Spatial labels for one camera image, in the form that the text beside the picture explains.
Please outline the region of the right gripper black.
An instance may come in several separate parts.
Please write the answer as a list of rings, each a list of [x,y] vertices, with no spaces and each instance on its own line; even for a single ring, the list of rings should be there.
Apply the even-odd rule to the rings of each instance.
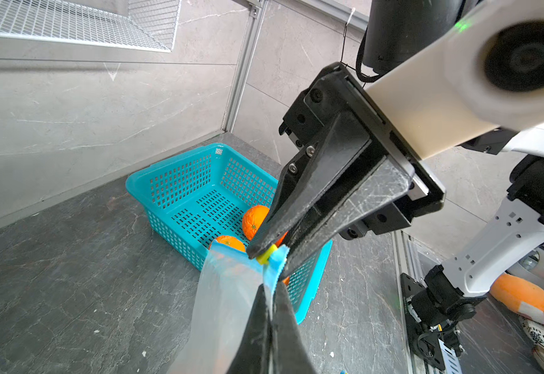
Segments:
[[[444,186],[339,62],[298,95],[278,132],[298,152],[247,254],[262,257],[283,238],[290,251],[282,277],[335,235],[381,235],[443,208]]]

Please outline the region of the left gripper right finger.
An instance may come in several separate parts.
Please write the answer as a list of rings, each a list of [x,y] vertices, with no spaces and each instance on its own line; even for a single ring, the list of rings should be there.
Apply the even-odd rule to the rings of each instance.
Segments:
[[[286,284],[274,293],[272,315],[272,373],[317,373],[302,343]]]

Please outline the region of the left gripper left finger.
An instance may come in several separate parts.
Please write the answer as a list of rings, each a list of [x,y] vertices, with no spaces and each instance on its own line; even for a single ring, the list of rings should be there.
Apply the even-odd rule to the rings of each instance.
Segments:
[[[256,292],[242,340],[227,374],[268,373],[270,345],[270,313],[264,285],[260,285]]]

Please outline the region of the orange two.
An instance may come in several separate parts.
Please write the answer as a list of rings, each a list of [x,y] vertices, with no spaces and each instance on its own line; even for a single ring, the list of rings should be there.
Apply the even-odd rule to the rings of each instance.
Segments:
[[[246,247],[243,242],[241,242],[238,238],[230,235],[222,235],[215,238],[210,246],[208,247],[209,250],[211,250],[214,243],[221,244],[224,246],[228,246],[229,248],[233,248],[239,252],[245,252]]]

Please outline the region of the orange three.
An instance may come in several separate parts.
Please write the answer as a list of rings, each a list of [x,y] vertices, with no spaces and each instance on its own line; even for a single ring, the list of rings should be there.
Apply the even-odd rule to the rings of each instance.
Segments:
[[[269,213],[270,209],[263,205],[256,205],[245,212],[242,218],[242,233],[249,241],[254,238]]]

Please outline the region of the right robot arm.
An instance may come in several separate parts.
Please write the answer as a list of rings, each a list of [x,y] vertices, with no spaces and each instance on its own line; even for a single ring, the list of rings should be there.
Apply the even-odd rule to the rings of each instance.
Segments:
[[[258,290],[234,372],[314,372],[284,279],[335,235],[393,232],[440,210],[445,189],[425,160],[456,146],[524,159],[461,254],[423,280],[401,275],[409,347],[454,371],[457,324],[490,294],[544,324],[544,291],[507,274],[544,244],[544,1],[374,1],[356,64],[323,68],[283,118],[298,154],[246,249],[280,275]]]

